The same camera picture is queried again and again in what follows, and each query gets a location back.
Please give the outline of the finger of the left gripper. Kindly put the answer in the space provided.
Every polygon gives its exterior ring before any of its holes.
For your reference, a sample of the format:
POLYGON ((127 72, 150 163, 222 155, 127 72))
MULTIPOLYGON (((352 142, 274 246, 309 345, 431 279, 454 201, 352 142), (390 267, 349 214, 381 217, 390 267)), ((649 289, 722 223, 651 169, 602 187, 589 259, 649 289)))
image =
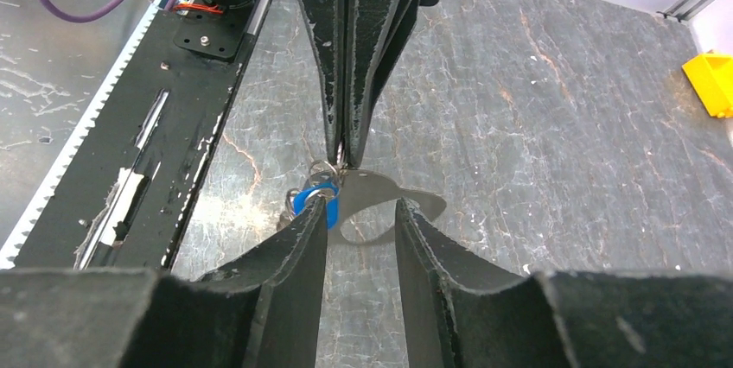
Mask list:
POLYGON ((421 7, 439 0, 346 0, 344 162, 358 168, 373 111, 409 41, 421 7))
POLYGON ((338 162, 343 139, 341 104, 344 80, 339 0, 298 1, 321 82, 326 156, 329 162, 338 162))

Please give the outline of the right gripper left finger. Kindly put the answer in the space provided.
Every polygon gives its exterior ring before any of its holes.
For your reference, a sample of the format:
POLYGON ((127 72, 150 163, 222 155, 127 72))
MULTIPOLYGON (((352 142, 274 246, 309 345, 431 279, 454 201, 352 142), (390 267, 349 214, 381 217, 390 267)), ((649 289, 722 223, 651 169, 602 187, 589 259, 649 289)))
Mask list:
POLYGON ((195 282, 147 269, 1 275, 4 367, 311 367, 326 205, 195 282))

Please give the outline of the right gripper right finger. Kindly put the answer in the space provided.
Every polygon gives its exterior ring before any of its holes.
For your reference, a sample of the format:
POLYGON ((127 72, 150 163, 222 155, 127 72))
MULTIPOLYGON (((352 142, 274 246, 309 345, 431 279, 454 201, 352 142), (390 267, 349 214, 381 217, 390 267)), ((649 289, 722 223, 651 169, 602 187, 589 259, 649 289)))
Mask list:
POLYGON ((519 276, 395 208, 412 367, 729 367, 732 278, 678 271, 519 276))

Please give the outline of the blue key tag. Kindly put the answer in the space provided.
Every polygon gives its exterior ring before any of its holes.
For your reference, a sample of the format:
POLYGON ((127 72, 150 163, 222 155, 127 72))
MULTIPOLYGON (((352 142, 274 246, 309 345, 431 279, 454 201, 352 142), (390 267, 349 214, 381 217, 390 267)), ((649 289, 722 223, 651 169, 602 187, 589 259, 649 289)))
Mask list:
POLYGON ((309 166, 309 176, 303 187, 292 188, 286 192, 280 224, 288 225, 304 211, 306 206, 321 199, 326 202, 327 229, 333 230, 339 218, 340 191, 340 170, 328 161, 312 162, 309 166))

